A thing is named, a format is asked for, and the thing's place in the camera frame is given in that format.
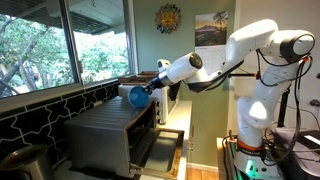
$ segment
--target green light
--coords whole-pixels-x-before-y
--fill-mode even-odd
[[[253,161],[252,160],[248,160],[247,161],[247,165],[246,165],[246,174],[249,176],[249,177],[252,177],[253,176],[253,172],[250,171],[250,168],[252,167],[253,165]]]

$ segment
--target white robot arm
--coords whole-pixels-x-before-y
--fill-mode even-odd
[[[150,94],[153,89],[186,80],[189,89],[199,93],[225,78],[243,63],[243,59],[250,52],[259,48],[265,55],[295,62],[309,53],[313,44],[314,38],[309,32],[278,31],[278,26],[274,21],[269,19],[258,21],[239,29],[228,38],[226,61],[218,71],[208,75],[200,56],[196,53],[189,53],[160,71],[149,82],[146,91]]]
[[[265,56],[272,57],[273,63],[277,66],[270,66],[264,72],[261,81],[256,85],[253,97],[242,97],[237,102],[239,152],[234,164],[245,172],[250,161],[252,171],[245,173],[254,179],[281,179],[277,168],[266,167],[259,157],[262,130],[272,123],[278,99],[295,79],[299,61],[310,53],[314,43],[314,36],[310,32],[279,31],[277,24],[272,20],[258,21],[239,29],[229,37],[226,44],[226,61],[218,71],[208,75],[200,56],[189,53],[163,68],[164,70],[148,83],[145,91],[151,94],[156,88],[186,80],[189,89],[199,93],[238,68],[251,52],[259,49]]]

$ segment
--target tile backsplash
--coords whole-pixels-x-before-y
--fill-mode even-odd
[[[63,122],[118,95],[111,82],[0,113],[0,161],[32,145],[46,144],[52,165],[68,151]]]

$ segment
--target sun wall decoration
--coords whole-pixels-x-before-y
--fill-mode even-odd
[[[181,25],[180,9],[175,4],[161,6],[156,13],[155,22],[161,33],[170,34]]]

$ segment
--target countertop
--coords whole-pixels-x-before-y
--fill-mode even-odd
[[[191,101],[179,101],[165,125],[159,125],[159,128],[176,129],[184,131],[184,141],[181,159],[179,163],[178,180],[184,180],[187,170],[187,145],[189,140],[189,130],[191,121]],[[57,180],[101,180],[100,178],[87,176],[83,173],[70,171],[71,161],[65,161],[54,172]],[[152,176],[142,175],[140,180],[160,180]]]

